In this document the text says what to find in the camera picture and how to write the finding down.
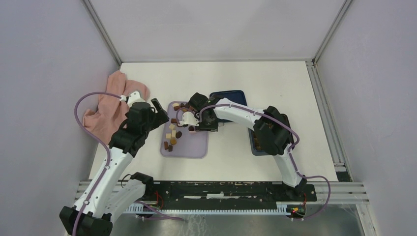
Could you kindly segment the lilac tray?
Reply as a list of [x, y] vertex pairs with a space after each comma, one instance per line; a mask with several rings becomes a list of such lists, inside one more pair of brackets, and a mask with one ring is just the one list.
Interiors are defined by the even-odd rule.
[[160, 153], [164, 157], [202, 159], [208, 152], [208, 132], [196, 132], [189, 127], [178, 127], [175, 106], [186, 104], [172, 101], [167, 108], [169, 121], [163, 125]]

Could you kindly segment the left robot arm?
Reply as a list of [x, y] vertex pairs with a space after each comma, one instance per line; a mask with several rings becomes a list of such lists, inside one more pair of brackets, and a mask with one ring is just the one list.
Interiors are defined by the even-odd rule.
[[126, 119], [105, 145], [107, 156], [100, 171], [74, 203], [62, 208], [59, 217], [71, 236], [108, 236], [114, 223], [137, 199], [154, 196], [153, 178], [135, 173], [116, 195], [111, 193], [119, 177], [145, 144], [151, 131], [167, 123], [169, 117], [157, 98], [150, 103], [128, 99]]

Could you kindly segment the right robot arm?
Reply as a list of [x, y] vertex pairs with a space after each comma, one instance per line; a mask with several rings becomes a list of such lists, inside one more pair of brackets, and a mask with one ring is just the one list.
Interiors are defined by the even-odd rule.
[[252, 130], [261, 150], [273, 156], [281, 172], [285, 197], [296, 201], [304, 194], [306, 180], [292, 157], [299, 135], [275, 107], [254, 109], [219, 95], [206, 97], [200, 93], [195, 93], [188, 104], [195, 114], [191, 121], [183, 118], [181, 125], [192, 125], [197, 132], [217, 132], [219, 121], [224, 119]]

